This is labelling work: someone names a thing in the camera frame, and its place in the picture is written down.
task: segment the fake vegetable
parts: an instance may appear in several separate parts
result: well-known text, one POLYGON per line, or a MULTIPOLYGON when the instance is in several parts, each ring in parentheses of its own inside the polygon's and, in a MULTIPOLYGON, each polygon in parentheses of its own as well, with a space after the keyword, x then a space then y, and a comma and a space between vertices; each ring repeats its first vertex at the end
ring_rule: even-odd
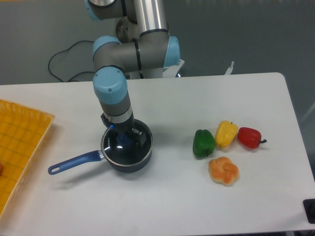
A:
POLYGON ((239 176, 239 170, 232 161, 225 157, 212 159, 208 164, 210 177, 214 182, 230 186, 239 176))
POLYGON ((192 151, 196 157, 205 157, 212 154, 216 142, 209 130, 198 129, 193 139, 192 151))
POLYGON ((220 148, 227 147, 237 134, 237 130, 237 125, 227 120, 221 121, 215 136, 216 145, 220 148))
POLYGON ((249 148, 258 148, 260 144, 267 142, 267 140, 261 140, 261 133, 258 130, 242 127, 238 131, 237 139, 245 146, 249 148))

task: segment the orange bread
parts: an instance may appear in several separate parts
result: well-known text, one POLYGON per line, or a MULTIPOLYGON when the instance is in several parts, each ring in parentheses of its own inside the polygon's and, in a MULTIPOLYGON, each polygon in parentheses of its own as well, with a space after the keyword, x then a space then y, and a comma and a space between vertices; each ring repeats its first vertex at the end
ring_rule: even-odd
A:
POLYGON ((225 156, 212 159, 208 165, 210 177, 214 182, 230 186, 239 176, 239 170, 230 159, 225 156))

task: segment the gray floor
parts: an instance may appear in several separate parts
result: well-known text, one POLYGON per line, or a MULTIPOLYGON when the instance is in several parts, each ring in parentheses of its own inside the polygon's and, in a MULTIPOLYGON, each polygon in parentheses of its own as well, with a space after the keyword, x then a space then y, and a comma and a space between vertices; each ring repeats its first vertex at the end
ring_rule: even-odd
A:
MULTIPOLYGON (((222 75, 234 60, 234 74, 280 72, 286 77, 315 173, 315 111, 301 121, 315 102, 315 1, 164 2, 170 32, 186 61, 184 76, 222 75)), ((76 41, 103 35, 115 35, 115 20, 92 21, 83 0, 0 2, 0 84, 57 82, 47 70, 50 57, 76 41)), ((86 43, 58 56, 54 73, 67 80, 93 70, 91 50, 86 43)))

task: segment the toy pepper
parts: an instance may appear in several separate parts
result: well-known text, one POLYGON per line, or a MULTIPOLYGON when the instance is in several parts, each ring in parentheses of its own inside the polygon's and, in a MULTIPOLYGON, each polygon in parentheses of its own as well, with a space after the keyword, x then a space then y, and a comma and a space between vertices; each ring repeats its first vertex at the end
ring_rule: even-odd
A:
POLYGON ((193 139, 192 151, 196 157, 206 157, 212 154, 216 142, 209 130, 198 129, 193 139))
POLYGON ((258 148, 259 144, 267 142, 267 140, 261 140, 261 133, 258 130, 242 127, 238 131, 237 139, 245 146, 249 148, 258 148))
POLYGON ((216 145, 220 148, 227 147, 237 134, 237 130, 237 125, 227 120, 221 121, 215 135, 216 145))

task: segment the red bell pepper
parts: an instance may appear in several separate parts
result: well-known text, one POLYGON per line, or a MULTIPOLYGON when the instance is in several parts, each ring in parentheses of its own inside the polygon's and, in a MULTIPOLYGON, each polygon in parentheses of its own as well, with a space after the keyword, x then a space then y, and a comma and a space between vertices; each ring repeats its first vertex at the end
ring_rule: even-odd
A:
POLYGON ((247 127, 239 129, 237 139, 249 148, 258 148, 259 144, 267 142, 265 139, 261 140, 261 133, 258 130, 247 127))

